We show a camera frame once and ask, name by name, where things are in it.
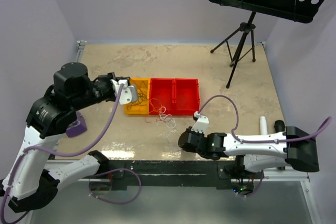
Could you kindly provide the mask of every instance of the purple box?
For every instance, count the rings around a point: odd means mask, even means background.
[[[73,123],[69,124],[66,130],[68,137],[78,136],[88,129],[86,127],[86,123],[85,123],[83,115],[77,111],[76,116],[77,116],[77,119]]]

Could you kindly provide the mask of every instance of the red plastic box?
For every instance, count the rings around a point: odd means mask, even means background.
[[[193,115],[200,107],[197,79],[175,79],[176,107],[174,115]]]
[[[158,115],[158,109],[166,107],[165,114],[175,111],[175,82],[174,79],[151,79],[149,115]]]

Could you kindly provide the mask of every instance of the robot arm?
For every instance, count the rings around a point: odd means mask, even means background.
[[[307,136],[308,133],[292,126],[280,127],[269,135],[238,136],[245,141],[265,140],[264,143],[243,143],[232,134],[211,133],[205,137],[209,125],[206,116],[195,112],[196,123],[186,129],[179,138],[179,147],[187,152],[196,152],[201,157],[218,160],[236,156],[236,167],[246,174],[257,173],[266,168],[291,166],[301,172],[318,172],[317,147],[314,138],[299,142],[282,142],[291,138]]]
[[[76,120],[76,111],[102,101],[116,101],[122,87],[120,104],[138,99],[135,86],[130,78],[115,77],[114,73],[99,76],[93,81],[81,63],[68,63],[54,74],[54,85],[37,100],[26,120],[25,137],[17,155],[22,158],[18,166],[9,196],[9,206],[14,212],[35,210],[46,206],[57,192],[67,185],[89,175],[97,173],[108,159],[93,151],[87,156],[67,166],[45,170],[49,153],[31,150],[23,155],[24,149],[38,145],[52,149],[62,138],[68,125]],[[0,180],[0,196],[8,188],[9,177]]]

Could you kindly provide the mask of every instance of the table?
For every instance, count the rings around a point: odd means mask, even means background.
[[[212,48],[213,45],[188,44],[88,44],[81,62],[88,67],[91,80],[113,71],[117,76],[133,78],[197,78],[201,104],[216,94],[225,94],[235,101],[240,116],[237,134],[259,134],[262,115],[267,119],[268,132],[274,132],[274,121],[283,120],[283,116],[263,46],[256,46],[256,62],[252,62],[251,53],[239,62],[230,89],[225,88],[231,73],[228,50],[222,47],[210,54]],[[102,102],[81,110],[87,132],[73,138],[65,136],[58,150],[75,152],[93,142],[112,107],[112,102]],[[202,114],[210,121],[207,134],[229,132],[236,123],[233,106],[223,98],[214,99]],[[181,151],[177,145],[179,134],[194,124],[193,119],[190,116],[174,119],[176,133],[170,132],[165,123],[154,122],[155,117],[147,118],[154,123],[146,123],[143,116],[127,116],[120,106],[107,133],[93,150],[101,151],[109,159],[204,160],[195,153]]]

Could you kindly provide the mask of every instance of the tripod leg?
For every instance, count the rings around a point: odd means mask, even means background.
[[[237,30],[235,30],[232,34],[229,35],[229,37],[227,37],[226,39],[224,39],[221,43],[219,43],[214,49],[212,49],[210,51],[210,53],[213,53],[214,51],[216,51],[216,49],[218,47],[220,47],[222,44],[224,44],[226,41],[228,41],[229,39],[231,39],[237,32],[239,32],[240,28],[238,28]]]
[[[254,52],[254,32],[251,30],[251,43],[252,43],[252,61],[256,62],[256,54]]]
[[[237,50],[235,52],[235,55],[233,56],[235,60],[235,64],[233,66],[233,69],[231,71],[231,75],[230,75],[230,78],[229,78],[229,81],[226,85],[226,88],[230,88],[230,84],[231,84],[231,81],[232,81],[232,77],[233,77],[233,74],[235,73],[235,70],[236,70],[236,67],[237,67],[237,64],[239,62],[239,57],[240,57],[240,54],[241,54],[241,51],[243,50],[243,46],[244,46],[244,43],[245,43],[245,40],[246,40],[246,37],[247,37],[247,33],[243,33],[241,39],[240,39],[240,42],[239,42],[239,45],[237,47]]]

